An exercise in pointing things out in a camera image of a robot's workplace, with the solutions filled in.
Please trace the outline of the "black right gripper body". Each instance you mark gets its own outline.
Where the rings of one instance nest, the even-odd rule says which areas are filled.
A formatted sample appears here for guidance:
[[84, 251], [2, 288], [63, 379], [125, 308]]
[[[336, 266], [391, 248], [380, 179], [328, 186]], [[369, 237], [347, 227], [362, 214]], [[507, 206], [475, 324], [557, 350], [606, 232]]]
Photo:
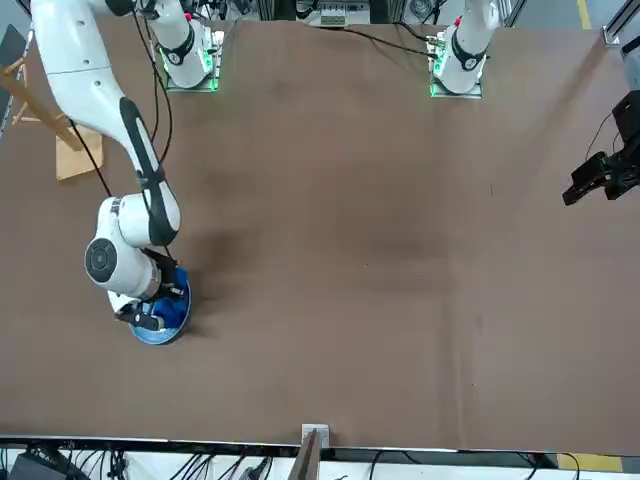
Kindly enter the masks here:
[[182, 300], [185, 297], [186, 286], [179, 279], [177, 262], [168, 255], [149, 248], [143, 248], [142, 255], [142, 300]]

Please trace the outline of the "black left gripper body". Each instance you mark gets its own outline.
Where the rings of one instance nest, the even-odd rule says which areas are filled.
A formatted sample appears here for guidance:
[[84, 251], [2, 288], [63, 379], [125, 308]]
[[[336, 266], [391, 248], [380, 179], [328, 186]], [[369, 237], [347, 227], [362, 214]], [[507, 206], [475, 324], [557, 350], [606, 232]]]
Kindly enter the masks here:
[[624, 148], [639, 139], [639, 96], [638, 90], [630, 90], [612, 109]]

